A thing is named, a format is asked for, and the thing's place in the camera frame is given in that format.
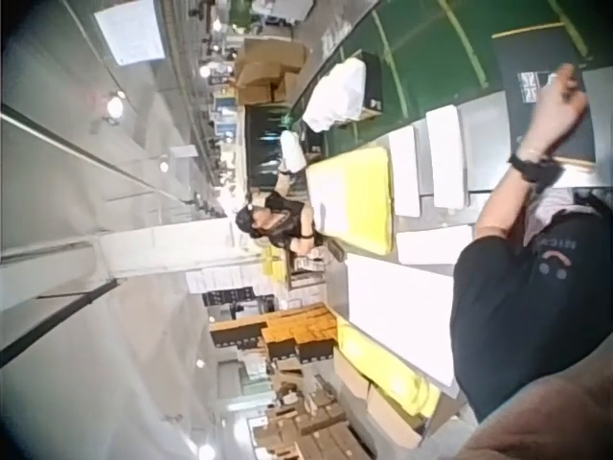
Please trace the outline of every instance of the black wristwatch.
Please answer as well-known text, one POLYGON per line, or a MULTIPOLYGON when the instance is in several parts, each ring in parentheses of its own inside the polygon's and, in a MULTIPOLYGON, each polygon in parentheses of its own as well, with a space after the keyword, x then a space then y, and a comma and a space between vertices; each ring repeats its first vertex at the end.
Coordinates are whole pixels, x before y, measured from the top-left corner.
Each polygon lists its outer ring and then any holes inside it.
POLYGON ((511 166, 521 173, 526 182, 534 184, 536 191, 541 193, 547 187, 556 183, 564 172, 562 166, 553 158, 543 158, 538 163, 522 160, 513 153, 509 158, 511 166))

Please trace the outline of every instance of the black folder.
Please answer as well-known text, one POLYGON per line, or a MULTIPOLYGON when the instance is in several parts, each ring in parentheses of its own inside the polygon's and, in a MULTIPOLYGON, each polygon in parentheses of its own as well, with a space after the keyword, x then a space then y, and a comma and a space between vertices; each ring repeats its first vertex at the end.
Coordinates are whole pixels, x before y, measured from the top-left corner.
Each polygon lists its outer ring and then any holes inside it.
MULTIPOLYGON (((538 90, 545 86, 563 63, 575 65, 575 77, 585 90, 581 59, 563 24, 547 24, 493 36, 503 87, 507 95, 511 151, 526 133, 538 90)), ((596 162, 594 129, 589 109, 577 128, 553 151, 561 163, 591 169, 596 162)))

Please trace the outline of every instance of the black shirt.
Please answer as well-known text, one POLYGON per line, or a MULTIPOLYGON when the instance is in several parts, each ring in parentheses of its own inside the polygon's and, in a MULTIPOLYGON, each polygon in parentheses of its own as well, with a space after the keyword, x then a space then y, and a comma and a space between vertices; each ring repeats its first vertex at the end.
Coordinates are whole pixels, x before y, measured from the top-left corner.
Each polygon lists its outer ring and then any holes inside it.
POLYGON ((300 220, 305 204, 279 195, 277 192, 266 197, 264 206, 273 213, 285 214, 285 218, 279 221, 267 232, 270 243, 276 247, 289 249, 291 240, 301 238, 302 223, 300 220))
POLYGON ((471 243, 454 270, 456 380, 482 421, 526 384, 589 355, 613 332, 610 222, 557 217, 519 254, 471 243))

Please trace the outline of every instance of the white bag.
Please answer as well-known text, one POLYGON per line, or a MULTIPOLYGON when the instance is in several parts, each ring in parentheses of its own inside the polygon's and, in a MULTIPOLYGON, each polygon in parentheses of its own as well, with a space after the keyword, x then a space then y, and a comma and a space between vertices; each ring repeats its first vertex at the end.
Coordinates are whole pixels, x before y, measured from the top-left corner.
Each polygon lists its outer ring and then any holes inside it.
POLYGON ((292 173, 297 173, 307 167, 307 159, 300 147, 300 138, 293 131, 283 131, 280 136, 281 153, 285 167, 292 173))
POLYGON ((303 120, 315 132, 359 120, 365 84, 366 65, 360 59, 350 57, 336 64, 313 88, 303 120))

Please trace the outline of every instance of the green conveyor belt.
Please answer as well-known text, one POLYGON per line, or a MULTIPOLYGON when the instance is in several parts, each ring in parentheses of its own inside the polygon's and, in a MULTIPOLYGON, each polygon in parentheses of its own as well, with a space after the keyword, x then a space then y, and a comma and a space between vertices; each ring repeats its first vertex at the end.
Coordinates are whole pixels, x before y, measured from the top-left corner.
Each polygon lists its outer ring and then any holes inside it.
POLYGON ((382 0, 322 67, 315 82, 363 49, 383 61, 384 113, 327 132, 328 155, 355 149, 426 111, 501 90, 491 36, 563 22, 588 68, 613 63, 613 11, 600 0, 382 0))

